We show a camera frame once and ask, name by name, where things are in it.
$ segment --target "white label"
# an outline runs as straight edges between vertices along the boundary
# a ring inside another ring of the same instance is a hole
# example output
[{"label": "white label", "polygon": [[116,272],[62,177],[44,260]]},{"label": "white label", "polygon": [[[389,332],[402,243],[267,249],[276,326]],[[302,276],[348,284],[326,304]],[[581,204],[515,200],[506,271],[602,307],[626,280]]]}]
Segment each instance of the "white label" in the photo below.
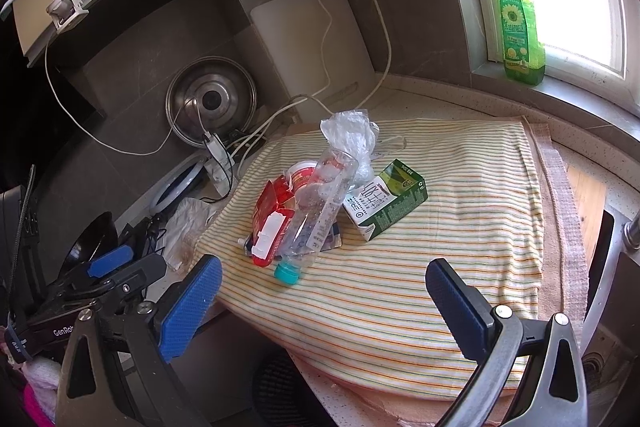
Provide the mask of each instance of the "white label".
[{"label": "white label", "polygon": [[262,229],[258,232],[258,237],[254,237],[255,245],[251,249],[252,255],[255,255],[258,259],[267,259],[284,220],[285,216],[279,212],[269,214]]},{"label": "white label", "polygon": [[396,197],[386,187],[382,178],[376,176],[358,192],[347,194],[344,198],[344,207],[351,219],[359,225],[395,199]]}]

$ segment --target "plastic bag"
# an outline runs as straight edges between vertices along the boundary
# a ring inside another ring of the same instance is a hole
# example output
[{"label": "plastic bag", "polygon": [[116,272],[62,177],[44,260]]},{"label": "plastic bag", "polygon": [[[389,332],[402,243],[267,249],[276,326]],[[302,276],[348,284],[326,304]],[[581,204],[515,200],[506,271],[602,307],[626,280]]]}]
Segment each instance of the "plastic bag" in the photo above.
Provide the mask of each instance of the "plastic bag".
[{"label": "plastic bag", "polygon": [[215,213],[209,203],[194,198],[184,198],[178,204],[167,221],[166,233],[158,240],[158,248],[164,247],[162,257],[174,271],[186,275],[196,241]]},{"label": "plastic bag", "polygon": [[378,139],[378,126],[369,121],[365,109],[337,112],[328,120],[320,122],[320,130],[329,144],[349,153],[360,164],[353,179],[355,187],[360,187],[374,177],[371,167],[371,153]]}]

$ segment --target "striped towel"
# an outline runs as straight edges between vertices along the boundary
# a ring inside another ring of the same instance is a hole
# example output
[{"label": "striped towel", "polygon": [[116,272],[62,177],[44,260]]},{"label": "striped towel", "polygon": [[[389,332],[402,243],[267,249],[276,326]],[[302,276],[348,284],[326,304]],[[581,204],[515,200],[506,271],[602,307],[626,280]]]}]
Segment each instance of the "striped towel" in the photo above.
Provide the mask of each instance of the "striped towel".
[{"label": "striped towel", "polygon": [[[318,158],[320,132],[268,144],[228,205],[196,244],[223,263],[218,297],[233,312],[352,385],[403,396],[452,399],[476,365],[465,360],[431,301],[424,272],[445,257],[492,304],[523,318],[538,313],[542,283],[542,198],[520,122],[405,120],[380,123],[381,139],[403,135],[399,159],[424,177],[429,199],[366,243],[343,213],[343,246],[324,252],[300,282],[284,287],[258,268],[237,239],[251,231],[267,179]],[[374,162],[382,170],[393,158]],[[516,361],[506,389],[524,370]]]}]

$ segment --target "plastic water bottle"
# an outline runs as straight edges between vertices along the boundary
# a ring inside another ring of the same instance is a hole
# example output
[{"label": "plastic water bottle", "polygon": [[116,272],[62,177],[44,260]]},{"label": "plastic water bottle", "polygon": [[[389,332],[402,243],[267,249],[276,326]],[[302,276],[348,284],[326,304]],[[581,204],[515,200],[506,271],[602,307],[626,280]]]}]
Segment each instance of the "plastic water bottle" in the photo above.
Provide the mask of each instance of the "plastic water bottle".
[{"label": "plastic water bottle", "polygon": [[303,267],[313,263],[356,170],[358,161],[346,152],[329,147],[322,153],[308,183],[296,192],[296,213],[276,252],[282,258],[273,273],[278,280],[295,284]]}]

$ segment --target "red packaging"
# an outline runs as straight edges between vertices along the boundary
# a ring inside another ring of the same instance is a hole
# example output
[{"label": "red packaging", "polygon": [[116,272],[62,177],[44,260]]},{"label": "red packaging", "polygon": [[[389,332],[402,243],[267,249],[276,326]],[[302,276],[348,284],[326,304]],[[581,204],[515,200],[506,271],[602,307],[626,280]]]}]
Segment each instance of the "red packaging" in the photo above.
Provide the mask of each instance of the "red packaging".
[{"label": "red packaging", "polygon": [[269,266],[284,232],[293,217],[295,200],[284,176],[269,181],[255,203],[252,260],[257,266]]},{"label": "red packaging", "polygon": [[308,183],[317,165],[317,161],[304,160],[287,169],[287,180],[294,194]]}]

